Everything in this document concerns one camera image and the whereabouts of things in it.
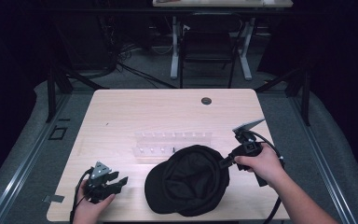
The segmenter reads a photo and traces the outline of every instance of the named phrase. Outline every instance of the hat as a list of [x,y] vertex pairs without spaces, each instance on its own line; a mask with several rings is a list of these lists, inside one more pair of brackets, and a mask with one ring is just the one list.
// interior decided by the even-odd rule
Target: hat
[[220,153],[195,145],[174,153],[154,167],[145,181],[145,196],[158,214],[194,217],[215,209],[229,183],[228,168],[221,169]]

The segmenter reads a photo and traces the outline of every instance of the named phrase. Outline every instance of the black chair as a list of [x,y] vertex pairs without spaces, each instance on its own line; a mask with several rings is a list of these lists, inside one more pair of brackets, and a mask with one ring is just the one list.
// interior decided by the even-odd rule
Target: black chair
[[231,63],[228,87],[234,72],[241,34],[245,27],[241,16],[234,13],[199,12],[181,20],[179,48],[180,88],[183,88],[185,63]]

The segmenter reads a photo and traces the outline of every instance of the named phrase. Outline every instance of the forearm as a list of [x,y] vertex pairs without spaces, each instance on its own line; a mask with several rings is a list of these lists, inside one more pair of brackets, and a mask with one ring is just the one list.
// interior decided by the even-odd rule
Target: forearm
[[337,223],[287,173],[275,180],[272,187],[294,223]]

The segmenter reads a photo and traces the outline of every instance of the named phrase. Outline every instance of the wooden table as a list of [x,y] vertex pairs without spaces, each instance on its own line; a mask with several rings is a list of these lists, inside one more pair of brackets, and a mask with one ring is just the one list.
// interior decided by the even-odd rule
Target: wooden table
[[[200,9],[207,8],[222,8],[222,11],[229,11],[230,8],[285,8],[293,5],[292,0],[179,0],[165,3],[158,3],[157,0],[153,0],[153,7],[200,7]],[[245,30],[243,32],[244,42],[243,48],[240,50],[241,67],[244,78],[246,80],[252,80],[251,70],[249,68],[248,61],[246,59],[246,53],[249,48],[249,43],[252,37],[252,33],[255,27],[255,19],[252,18],[246,22]],[[177,48],[177,21],[176,17],[172,19],[172,65],[171,65],[171,78],[177,78],[177,71],[179,66],[179,54]]]
[[[212,103],[204,105],[204,97]],[[136,157],[133,151],[137,149],[139,133],[210,133],[210,147],[226,157],[239,144],[232,129],[262,118],[253,90],[96,91],[56,190],[64,200],[51,204],[48,220],[69,219],[76,183],[96,161],[119,171],[117,180],[129,177],[128,184],[101,215],[101,221],[265,219],[278,197],[276,192],[270,187],[258,187],[255,176],[238,171],[237,166],[229,168],[229,186],[213,211],[198,217],[152,212],[145,200],[145,177],[168,157]],[[253,131],[272,141],[265,121]],[[288,219],[283,206],[275,218]]]

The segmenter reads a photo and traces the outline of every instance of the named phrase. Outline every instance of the person's right hand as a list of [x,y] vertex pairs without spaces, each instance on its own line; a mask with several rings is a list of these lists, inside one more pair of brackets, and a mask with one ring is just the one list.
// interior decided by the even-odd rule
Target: person's right hand
[[262,143],[263,147],[260,154],[256,157],[237,156],[235,162],[242,165],[250,166],[250,172],[255,172],[267,183],[273,187],[273,184],[282,175],[286,175],[275,151],[267,144]]

